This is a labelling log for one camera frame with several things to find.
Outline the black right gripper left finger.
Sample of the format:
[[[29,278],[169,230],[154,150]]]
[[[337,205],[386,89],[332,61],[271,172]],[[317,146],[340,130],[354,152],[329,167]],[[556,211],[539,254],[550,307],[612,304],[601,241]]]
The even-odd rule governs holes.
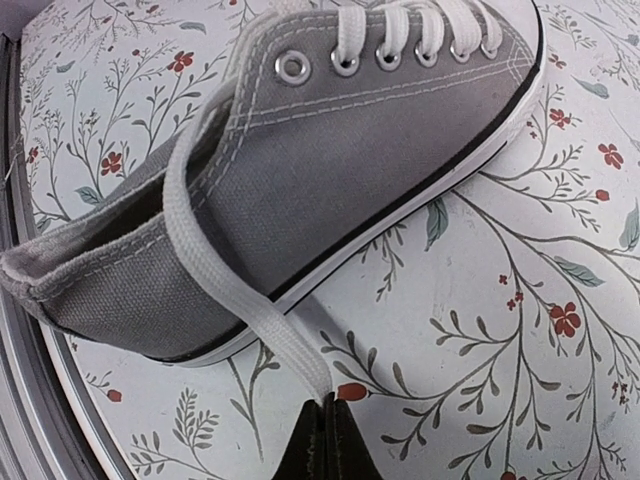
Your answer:
[[[302,406],[273,480],[322,480],[326,463],[323,409],[308,400]]]

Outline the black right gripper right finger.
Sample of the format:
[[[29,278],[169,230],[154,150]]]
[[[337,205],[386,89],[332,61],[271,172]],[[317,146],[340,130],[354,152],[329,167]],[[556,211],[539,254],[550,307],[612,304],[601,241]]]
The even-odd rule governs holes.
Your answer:
[[[324,403],[325,478],[382,480],[345,400],[331,393]]]

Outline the white shoelace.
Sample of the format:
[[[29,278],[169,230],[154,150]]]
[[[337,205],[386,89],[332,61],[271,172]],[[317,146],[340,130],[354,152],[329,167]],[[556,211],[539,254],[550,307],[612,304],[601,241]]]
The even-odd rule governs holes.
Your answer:
[[[401,64],[409,40],[411,14],[421,21],[416,43],[419,62],[432,66],[445,36],[453,35],[452,55],[468,60],[480,50],[494,57],[502,42],[496,17],[480,1],[396,1],[375,11],[342,6],[335,12],[336,45],[330,66],[340,76],[357,73],[366,52],[367,30],[382,20],[384,36],[374,50],[376,64],[391,72]],[[244,282],[209,243],[192,210],[186,170],[192,149],[205,132],[207,116],[197,119],[179,137],[169,159],[163,187],[163,209],[168,238],[182,266],[204,292],[244,321],[301,379],[316,402],[332,389],[329,368],[311,344],[292,327],[275,304]]]

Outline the grey canvas sneaker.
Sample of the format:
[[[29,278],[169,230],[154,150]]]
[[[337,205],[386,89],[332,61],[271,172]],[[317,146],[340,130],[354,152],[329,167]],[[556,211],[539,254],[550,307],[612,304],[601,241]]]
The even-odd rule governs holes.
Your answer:
[[[536,103],[544,25],[531,1],[480,1],[494,57],[460,61],[446,34],[419,62],[418,14],[400,66],[382,70],[367,30],[356,74],[330,66],[335,12],[279,4],[238,39],[222,82],[186,127],[92,212],[3,253],[1,282],[38,320],[170,365],[220,362],[257,334],[209,297],[167,235],[163,187],[180,135],[205,132],[186,181],[209,243],[283,314],[368,242],[487,164]]]

